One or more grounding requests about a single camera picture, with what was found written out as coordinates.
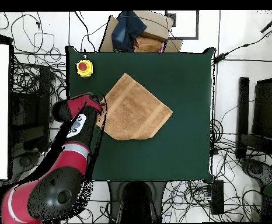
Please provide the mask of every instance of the white stripe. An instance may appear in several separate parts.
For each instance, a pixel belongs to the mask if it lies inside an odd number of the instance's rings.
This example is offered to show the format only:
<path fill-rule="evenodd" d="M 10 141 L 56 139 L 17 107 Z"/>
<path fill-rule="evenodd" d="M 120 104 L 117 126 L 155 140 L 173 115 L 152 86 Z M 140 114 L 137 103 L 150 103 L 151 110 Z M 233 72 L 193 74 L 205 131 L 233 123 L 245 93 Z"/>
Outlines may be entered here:
<path fill-rule="evenodd" d="M 80 155 L 84 156 L 85 159 L 87 159 L 88 150 L 84 148 L 83 146 L 80 146 L 78 144 L 66 144 L 64 145 L 64 151 L 74 151 L 79 153 Z"/>
<path fill-rule="evenodd" d="M 13 187 L 11 193 L 9 194 L 9 197 L 8 197 L 8 210 L 9 210 L 9 213 L 11 215 L 11 217 L 16 220 L 17 222 L 19 223 L 26 223 L 26 222 L 23 222 L 22 220 L 20 220 L 19 218 L 16 217 L 15 213 L 13 212 L 12 210 L 12 194 L 13 192 L 15 191 L 15 187 Z"/>

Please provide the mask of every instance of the blue cloth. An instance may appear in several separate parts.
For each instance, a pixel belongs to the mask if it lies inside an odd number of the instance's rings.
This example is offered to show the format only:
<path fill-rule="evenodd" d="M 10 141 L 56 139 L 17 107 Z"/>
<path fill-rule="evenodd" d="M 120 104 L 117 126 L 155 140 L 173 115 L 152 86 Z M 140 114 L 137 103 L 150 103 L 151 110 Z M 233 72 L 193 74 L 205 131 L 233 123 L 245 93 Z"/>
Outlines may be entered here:
<path fill-rule="evenodd" d="M 122 11 L 119 23 L 112 32 L 112 44 L 115 51 L 134 51 L 134 40 L 147 28 L 134 11 Z"/>

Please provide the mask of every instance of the white floor tile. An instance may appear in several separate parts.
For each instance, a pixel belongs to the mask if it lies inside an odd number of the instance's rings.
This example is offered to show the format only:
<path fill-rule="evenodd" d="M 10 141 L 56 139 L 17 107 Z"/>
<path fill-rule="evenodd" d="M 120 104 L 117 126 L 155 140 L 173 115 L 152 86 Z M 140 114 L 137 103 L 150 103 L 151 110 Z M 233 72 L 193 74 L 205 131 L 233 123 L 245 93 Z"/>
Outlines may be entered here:
<path fill-rule="evenodd" d="M 93 190 L 90 200 L 110 200 L 110 191 L 106 181 L 95 181 L 93 183 Z"/>
<path fill-rule="evenodd" d="M 196 36 L 196 10 L 169 10 L 168 13 L 176 14 L 176 26 L 172 27 L 170 36 Z"/>
<path fill-rule="evenodd" d="M 272 30 L 260 31 L 272 20 L 272 10 L 222 10 L 219 53 L 254 43 Z M 272 34 L 257 44 L 240 48 L 228 59 L 272 60 Z"/>
<path fill-rule="evenodd" d="M 200 10 L 198 40 L 184 40 L 182 52 L 202 53 L 209 47 L 218 47 L 219 11 Z"/>

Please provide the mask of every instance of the floor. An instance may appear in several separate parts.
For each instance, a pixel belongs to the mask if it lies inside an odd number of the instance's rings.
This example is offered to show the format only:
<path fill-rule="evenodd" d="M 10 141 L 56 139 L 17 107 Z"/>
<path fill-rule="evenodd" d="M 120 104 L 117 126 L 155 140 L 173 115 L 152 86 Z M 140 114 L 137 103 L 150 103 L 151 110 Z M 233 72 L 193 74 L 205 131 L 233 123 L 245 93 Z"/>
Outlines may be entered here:
<path fill-rule="evenodd" d="M 164 13 L 163 10 L 153 10 L 154 12 Z M 110 15 L 117 17 L 120 12 L 81 12 L 83 21 L 88 26 L 89 33 L 93 33 L 101 25 L 105 24 Z M 21 13 L 7 13 L 9 23 L 4 13 L 0 13 L 0 34 L 10 36 L 15 40 L 15 47 L 18 49 L 17 58 L 20 62 L 41 63 L 42 60 L 36 61 L 34 56 L 23 55 L 23 51 L 33 51 L 32 43 L 36 46 L 41 44 L 40 29 L 36 25 L 38 14 L 36 12 L 25 12 L 25 18 L 20 18 Z M 92 46 L 87 39 L 83 39 L 86 34 L 85 27 L 76 17 L 74 12 L 39 12 L 41 26 L 43 28 L 44 41 L 41 45 L 43 50 L 38 54 L 45 54 L 50 51 L 52 46 L 56 49 L 51 52 L 52 56 L 40 55 L 47 57 L 48 61 L 55 66 L 54 58 L 57 58 L 57 49 L 64 54 L 64 46 L 72 45 L 77 50 L 81 47 L 87 51 L 92 50 Z M 272 19 L 272 10 L 200 10 L 198 40 L 184 40 L 181 51 L 191 53 L 201 53 L 208 47 L 215 47 L 217 54 L 226 53 L 245 43 L 252 43 L 263 37 L 261 29 Z M 30 41 L 23 32 L 23 26 Z M 179 12 L 177 16 L 177 26 L 173 33 L 177 36 L 195 36 L 195 15 L 191 11 Z M 104 27 L 96 33 L 89 36 L 91 42 L 95 45 L 96 50 L 100 46 L 104 34 Z M 65 62 L 65 57 L 61 56 L 59 62 Z M 264 38 L 261 42 L 246 48 L 240 48 L 229 54 L 225 60 L 215 66 L 215 119 L 221 121 L 224 114 L 237 106 L 238 101 L 238 82 L 240 77 L 250 78 L 250 99 L 254 99 L 254 86 L 258 80 L 272 78 L 272 34 Z M 249 111 L 249 131 L 252 126 L 253 102 L 250 104 Z M 235 140 L 236 133 L 236 110 L 227 113 L 222 122 L 226 138 L 225 144 L 232 144 Z M 53 140 L 57 130 L 52 129 L 50 138 Z M 218 167 L 222 165 L 222 157 L 225 152 L 214 156 L 213 174 L 220 171 Z M 258 193 L 248 192 L 245 195 L 245 201 L 252 207 L 242 204 L 243 194 L 250 189 L 259 190 L 259 186 L 254 179 L 246 176 L 240 166 L 233 160 L 235 156 L 228 153 L 228 163 L 224 164 L 225 171 L 223 179 L 225 192 L 225 215 L 211 215 L 210 210 L 204 209 L 197 204 L 187 205 L 182 197 L 183 193 L 189 186 L 185 181 L 174 181 L 168 183 L 163 195 L 164 210 L 163 222 L 209 222 L 209 221 L 258 221 L 257 210 L 261 204 Z M 270 158 L 266 156 L 256 156 L 255 159 L 266 160 L 271 163 Z M 94 182 L 93 193 L 90 198 L 87 210 L 80 214 L 81 218 L 74 217 L 68 223 L 85 223 L 93 222 L 93 219 L 100 217 L 96 223 L 107 223 L 108 218 L 102 215 L 108 201 L 110 200 L 109 191 L 106 182 Z"/>

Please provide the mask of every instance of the black cylinder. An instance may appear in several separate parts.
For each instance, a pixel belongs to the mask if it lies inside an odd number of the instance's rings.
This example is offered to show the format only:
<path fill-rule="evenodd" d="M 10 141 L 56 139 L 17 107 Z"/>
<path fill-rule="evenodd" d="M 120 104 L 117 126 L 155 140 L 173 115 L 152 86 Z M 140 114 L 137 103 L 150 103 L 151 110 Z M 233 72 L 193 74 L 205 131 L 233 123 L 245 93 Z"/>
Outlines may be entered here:
<path fill-rule="evenodd" d="M 144 182 L 130 182 L 123 189 L 117 223 L 154 223 L 152 194 Z"/>

